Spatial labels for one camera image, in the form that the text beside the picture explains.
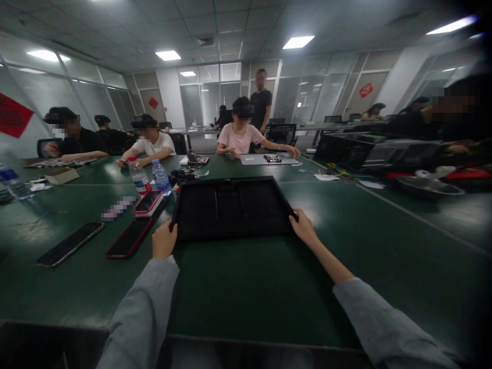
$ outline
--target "black tray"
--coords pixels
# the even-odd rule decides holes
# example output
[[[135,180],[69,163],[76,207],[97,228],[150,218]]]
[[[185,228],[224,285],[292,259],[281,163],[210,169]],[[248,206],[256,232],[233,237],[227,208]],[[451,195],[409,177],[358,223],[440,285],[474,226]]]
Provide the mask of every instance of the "black tray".
[[[269,236],[293,231],[289,215],[273,176],[184,181],[171,226],[180,241]]]

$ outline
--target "gray sleeve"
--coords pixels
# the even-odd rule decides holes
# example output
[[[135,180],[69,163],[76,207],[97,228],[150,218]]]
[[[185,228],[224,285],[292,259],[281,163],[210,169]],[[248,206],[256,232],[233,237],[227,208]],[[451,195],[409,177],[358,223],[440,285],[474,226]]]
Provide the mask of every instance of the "gray sleeve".
[[[172,256],[149,261],[114,313],[98,369],[155,367],[178,274]]]
[[[359,278],[333,287],[375,367],[459,369],[437,342]]]

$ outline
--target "red label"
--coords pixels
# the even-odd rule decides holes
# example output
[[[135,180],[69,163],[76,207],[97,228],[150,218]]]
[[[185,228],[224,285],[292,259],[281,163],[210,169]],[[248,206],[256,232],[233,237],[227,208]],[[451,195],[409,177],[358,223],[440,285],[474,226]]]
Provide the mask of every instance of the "red label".
[[[157,100],[156,100],[156,99],[154,99],[153,97],[151,97],[151,98],[150,98],[150,100],[149,100],[149,105],[150,105],[153,109],[155,109],[155,108],[157,108],[157,105],[159,105],[159,103],[157,102]]]
[[[365,85],[364,87],[362,87],[360,90],[359,90],[359,93],[360,93],[360,97],[362,98],[365,98],[367,95],[369,95],[372,91],[373,91],[373,85],[371,84],[371,82],[369,82],[367,85]]]
[[[34,112],[0,93],[0,132],[19,138]]]

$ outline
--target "cardboard box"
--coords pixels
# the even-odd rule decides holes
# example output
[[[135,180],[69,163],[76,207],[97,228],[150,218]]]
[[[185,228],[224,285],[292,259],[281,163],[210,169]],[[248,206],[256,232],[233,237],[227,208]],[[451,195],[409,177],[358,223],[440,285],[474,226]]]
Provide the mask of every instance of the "cardboard box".
[[[80,178],[77,171],[73,168],[64,168],[59,171],[45,175],[46,179],[52,185],[63,185],[64,183]]]

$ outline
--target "water bottle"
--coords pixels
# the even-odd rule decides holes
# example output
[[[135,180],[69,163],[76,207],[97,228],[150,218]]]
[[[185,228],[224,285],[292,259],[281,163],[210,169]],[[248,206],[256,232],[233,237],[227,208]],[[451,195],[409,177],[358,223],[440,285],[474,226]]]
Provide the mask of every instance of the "water bottle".
[[[152,177],[154,177],[155,185],[159,191],[162,191],[164,196],[171,194],[171,184],[169,177],[164,167],[159,163],[158,159],[152,160]]]
[[[129,170],[133,183],[135,183],[140,196],[144,196],[147,192],[152,191],[147,174],[142,166],[137,162],[137,158],[135,156],[130,156],[128,161],[130,162]]]
[[[0,182],[18,200],[24,200],[34,196],[34,193],[19,179],[17,173],[2,163],[0,163]]]

